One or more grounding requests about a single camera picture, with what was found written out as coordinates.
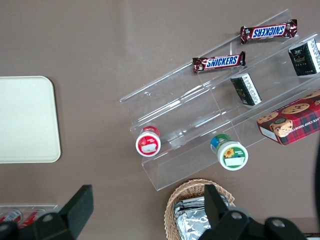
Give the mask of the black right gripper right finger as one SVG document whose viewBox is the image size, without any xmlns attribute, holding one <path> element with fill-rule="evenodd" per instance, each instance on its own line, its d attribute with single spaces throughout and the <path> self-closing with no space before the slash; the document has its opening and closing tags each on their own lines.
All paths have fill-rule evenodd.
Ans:
<svg viewBox="0 0 320 240">
<path fill-rule="evenodd" d="M 229 209 L 214 185 L 204 187 L 204 210 L 210 229 L 201 240 L 242 240 L 247 232 L 249 217 L 237 208 Z"/>
</svg>

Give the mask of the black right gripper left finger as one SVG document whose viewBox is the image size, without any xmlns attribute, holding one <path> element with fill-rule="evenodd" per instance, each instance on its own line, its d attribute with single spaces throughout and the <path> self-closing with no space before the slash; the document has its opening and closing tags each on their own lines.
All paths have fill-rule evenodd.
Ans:
<svg viewBox="0 0 320 240">
<path fill-rule="evenodd" d="M 17 232 L 18 240 L 76 240 L 94 210 L 92 185 L 83 185 L 59 212 L 49 212 Z"/>
</svg>

